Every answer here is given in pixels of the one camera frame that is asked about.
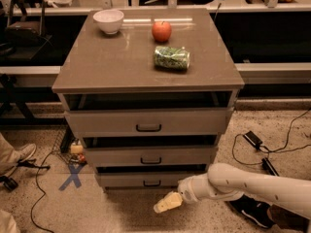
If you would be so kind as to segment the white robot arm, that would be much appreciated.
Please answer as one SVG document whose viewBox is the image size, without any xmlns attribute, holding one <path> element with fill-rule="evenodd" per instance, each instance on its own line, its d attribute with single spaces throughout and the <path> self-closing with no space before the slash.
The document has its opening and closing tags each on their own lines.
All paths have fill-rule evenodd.
<svg viewBox="0 0 311 233">
<path fill-rule="evenodd" d="M 183 202 L 203 199 L 233 201 L 244 193 L 311 220 L 310 181 L 246 172 L 225 163 L 211 164 L 206 173 L 178 181 L 177 191 L 159 200 L 154 210 L 160 214 L 180 207 Z"/>
</svg>

